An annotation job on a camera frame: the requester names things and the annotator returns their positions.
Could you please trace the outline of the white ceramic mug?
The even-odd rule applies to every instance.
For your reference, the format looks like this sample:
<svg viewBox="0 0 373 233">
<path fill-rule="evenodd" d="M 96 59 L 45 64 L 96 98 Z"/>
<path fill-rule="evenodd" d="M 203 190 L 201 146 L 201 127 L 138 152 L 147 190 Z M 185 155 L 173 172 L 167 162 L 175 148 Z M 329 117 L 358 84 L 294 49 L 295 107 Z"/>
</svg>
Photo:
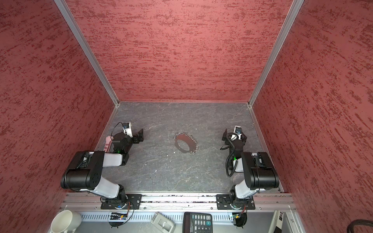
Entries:
<svg viewBox="0 0 373 233">
<path fill-rule="evenodd" d="M 74 233 L 82 223 L 82 216 L 71 210 L 57 214 L 51 223 L 52 233 Z"/>
</svg>

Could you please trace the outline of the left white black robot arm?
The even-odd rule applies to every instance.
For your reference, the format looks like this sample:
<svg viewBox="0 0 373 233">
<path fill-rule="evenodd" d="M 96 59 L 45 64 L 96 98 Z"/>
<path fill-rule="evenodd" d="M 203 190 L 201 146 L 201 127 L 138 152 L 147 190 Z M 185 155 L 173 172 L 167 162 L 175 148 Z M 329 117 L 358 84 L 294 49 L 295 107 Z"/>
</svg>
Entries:
<svg viewBox="0 0 373 233">
<path fill-rule="evenodd" d="M 135 135 L 127 132 L 110 137 L 112 153 L 104 150 L 78 151 L 62 179 L 61 187 L 74 192 L 88 192 L 101 198 L 103 210 L 138 210 L 141 194 L 126 194 L 123 185 L 113 183 L 102 176 L 103 168 L 125 166 L 134 144 L 144 141 L 143 129 Z"/>
</svg>

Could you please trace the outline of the grey plastic device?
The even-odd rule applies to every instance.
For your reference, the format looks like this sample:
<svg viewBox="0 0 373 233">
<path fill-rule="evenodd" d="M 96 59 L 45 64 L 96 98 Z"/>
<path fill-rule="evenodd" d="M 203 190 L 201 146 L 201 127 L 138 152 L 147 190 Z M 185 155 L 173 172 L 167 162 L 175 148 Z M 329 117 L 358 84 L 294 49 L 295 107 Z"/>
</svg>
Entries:
<svg viewBox="0 0 373 233">
<path fill-rule="evenodd" d="M 173 233 L 176 228 L 176 224 L 172 220 L 166 218 L 159 212 L 154 213 L 151 218 L 151 224 L 162 233 Z"/>
</svg>

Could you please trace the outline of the black desk calculator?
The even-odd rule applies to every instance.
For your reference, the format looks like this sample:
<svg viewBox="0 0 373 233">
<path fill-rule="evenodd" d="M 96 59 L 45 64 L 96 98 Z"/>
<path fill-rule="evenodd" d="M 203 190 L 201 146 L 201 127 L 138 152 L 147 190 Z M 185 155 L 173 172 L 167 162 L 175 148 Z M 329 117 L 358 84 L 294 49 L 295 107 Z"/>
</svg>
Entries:
<svg viewBox="0 0 373 233">
<path fill-rule="evenodd" d="M 213 233 L 212 215 L 185 212 L 183 215 L 183 233 Z"/>
</svg>

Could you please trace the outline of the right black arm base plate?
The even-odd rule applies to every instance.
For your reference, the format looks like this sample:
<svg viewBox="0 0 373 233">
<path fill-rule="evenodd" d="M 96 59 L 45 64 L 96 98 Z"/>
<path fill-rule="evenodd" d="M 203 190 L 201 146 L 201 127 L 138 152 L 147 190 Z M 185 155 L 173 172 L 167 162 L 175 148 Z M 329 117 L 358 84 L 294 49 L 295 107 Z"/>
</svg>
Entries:
<svg viewBox="0 0 373 233">
<path fill-rule="evenodd" d="M 247 199 L 233 198 L 228 194 L 216 195 L 217 209 L 218 210 L 236 210 L 242 211 L 244 208 L 247 210 L 255 210 L 255 203 L 253 196 Z"/>
</svg>

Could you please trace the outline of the white box with label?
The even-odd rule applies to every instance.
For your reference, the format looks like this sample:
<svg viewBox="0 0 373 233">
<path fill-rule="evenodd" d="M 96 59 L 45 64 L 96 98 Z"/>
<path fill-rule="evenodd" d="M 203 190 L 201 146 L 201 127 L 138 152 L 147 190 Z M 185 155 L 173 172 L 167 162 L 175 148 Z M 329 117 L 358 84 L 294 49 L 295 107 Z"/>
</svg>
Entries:
<svg viewBox="0 0 373 233">
<path fill-rule="evenodd" d="M 275 210 L 268 233 L 282 233 L 284 213 Z"/>
</svg>

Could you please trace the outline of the pink paw back scratcher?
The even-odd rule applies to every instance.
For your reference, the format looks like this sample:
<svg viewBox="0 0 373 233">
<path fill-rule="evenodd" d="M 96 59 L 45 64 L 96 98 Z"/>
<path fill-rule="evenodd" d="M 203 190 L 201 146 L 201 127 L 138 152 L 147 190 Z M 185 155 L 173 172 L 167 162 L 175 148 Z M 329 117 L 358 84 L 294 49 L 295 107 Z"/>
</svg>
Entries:
<svg viewBox="0 0 373 233">
<path fill-rule="evenodd" d="M 105 138 L 105 146 L 104 146 L 104 151 L 106 153 L 110 152 L 111 145 L 112 145 L 112 136 L 107 136 Z"/>
</svg>

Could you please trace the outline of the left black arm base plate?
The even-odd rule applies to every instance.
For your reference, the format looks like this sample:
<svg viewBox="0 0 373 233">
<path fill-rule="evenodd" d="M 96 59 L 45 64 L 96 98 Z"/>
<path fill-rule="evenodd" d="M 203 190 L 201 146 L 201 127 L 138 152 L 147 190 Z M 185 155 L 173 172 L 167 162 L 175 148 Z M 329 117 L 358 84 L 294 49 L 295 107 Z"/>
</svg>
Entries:
<svg viewBox="0 0 373 233">
<path fill-rule="evenodd" d="M 119 197 L 114 199 L 108 199 L 101 197 L 101 209 L 102 210 L 128 210 L 135 209 L 138 210 L 141 203 L 141 194 L 126 194 L 124 200 Z"/>
</svg>

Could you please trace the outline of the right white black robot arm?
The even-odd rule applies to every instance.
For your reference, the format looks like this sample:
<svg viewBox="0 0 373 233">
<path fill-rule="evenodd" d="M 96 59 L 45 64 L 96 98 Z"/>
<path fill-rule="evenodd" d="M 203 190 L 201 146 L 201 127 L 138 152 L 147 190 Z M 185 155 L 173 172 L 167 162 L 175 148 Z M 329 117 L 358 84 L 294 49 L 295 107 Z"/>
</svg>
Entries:
<svg viewBox="0 0 373 233">
<path fill-rule="evenodd" d="M 246 140 L 239 126 L 232 133 L 223 133 L 222 141 L 226 146 L 221 150 L 229 150 L 225 161 L 226 175 L 232 177 L 235 173 L 243 173 L 244 179 L 232 186 L 229 195 L 217 196 L 219 209 L 253 210 L 255 194 L 279 188 L 279 176 L 269 155 L 266 152 L 245 152 Z"/>
</svg>

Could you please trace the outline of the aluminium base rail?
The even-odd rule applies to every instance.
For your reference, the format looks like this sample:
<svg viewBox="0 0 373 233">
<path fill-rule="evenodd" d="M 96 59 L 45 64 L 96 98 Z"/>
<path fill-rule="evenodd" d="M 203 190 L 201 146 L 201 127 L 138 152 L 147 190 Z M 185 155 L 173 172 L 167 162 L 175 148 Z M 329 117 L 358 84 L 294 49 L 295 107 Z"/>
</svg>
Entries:
<svg viewBox="0 0 373 233">
<path fill-rule="evenodd" d="M 217 212 L 217 193 L 170 193 L 170 192 L 143 192 L 142 199 L 137 211 L 140 212 Z M 289 193 L 265 193 L 261 192 L 253 196 L 255 210 L 257 212 L 296 211 L 292 195 Z M 80 212 L 103 212 L 101 209 L 101 198 L 88 193 L 67 193 L 60 204 L 59 209 L 70 209 Z"/>
</svg>

